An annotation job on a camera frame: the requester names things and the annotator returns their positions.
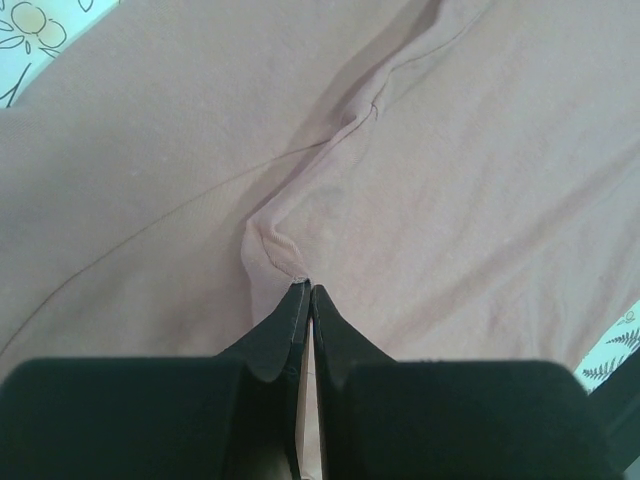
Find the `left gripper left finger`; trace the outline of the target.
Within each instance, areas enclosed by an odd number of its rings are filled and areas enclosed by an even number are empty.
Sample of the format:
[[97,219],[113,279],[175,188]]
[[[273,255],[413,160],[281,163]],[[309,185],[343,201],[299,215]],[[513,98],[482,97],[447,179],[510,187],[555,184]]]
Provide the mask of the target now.
[[1,385],[5,479],[297,479],[311,286],[206,357],[41,358]]

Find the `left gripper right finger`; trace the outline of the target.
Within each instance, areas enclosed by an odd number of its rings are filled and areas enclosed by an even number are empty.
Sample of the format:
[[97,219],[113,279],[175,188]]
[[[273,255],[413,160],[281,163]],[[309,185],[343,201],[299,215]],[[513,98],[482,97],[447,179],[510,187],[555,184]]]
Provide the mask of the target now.
[[311,317],[327,479],[616,479],[573,375],[553,362],[392,359],[325,288]]

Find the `pink t shirt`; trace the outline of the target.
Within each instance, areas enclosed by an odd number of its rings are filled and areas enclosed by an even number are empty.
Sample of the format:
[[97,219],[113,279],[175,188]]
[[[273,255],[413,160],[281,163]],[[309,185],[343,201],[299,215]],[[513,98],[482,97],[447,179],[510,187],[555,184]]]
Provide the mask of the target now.
[[3,478],[623,477],[637,2],[95,8],[1,5]]

